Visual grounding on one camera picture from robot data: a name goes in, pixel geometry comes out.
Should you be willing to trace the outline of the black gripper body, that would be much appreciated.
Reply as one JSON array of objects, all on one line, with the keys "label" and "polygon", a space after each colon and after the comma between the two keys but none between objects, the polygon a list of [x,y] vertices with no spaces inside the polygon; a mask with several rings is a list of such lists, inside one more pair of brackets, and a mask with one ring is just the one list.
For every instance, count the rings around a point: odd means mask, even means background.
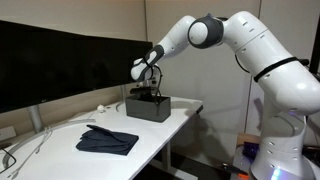
[{"label": "black gripper body", "polygon": [[132,95],[137,96],[142,100],[151,100],[155,97],[155,88],[154,87],[137,87],[130,90]]}]

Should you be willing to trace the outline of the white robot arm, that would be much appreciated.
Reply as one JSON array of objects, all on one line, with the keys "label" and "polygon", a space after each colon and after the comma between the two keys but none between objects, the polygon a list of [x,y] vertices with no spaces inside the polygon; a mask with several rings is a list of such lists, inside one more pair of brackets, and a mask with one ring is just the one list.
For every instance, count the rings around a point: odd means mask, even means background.
[{"label": "white robot arm", "polygon": [[320,111],[319,81],[255,16],[241,11],[226,20],[185,16],[144,57],[131,77],[144,81],[154,65],[189,45],[206,49],[227,44],[264,91],[259,150],[250,166],[254,180],[319,180],[319,168],[302,155],[309,115]]}]

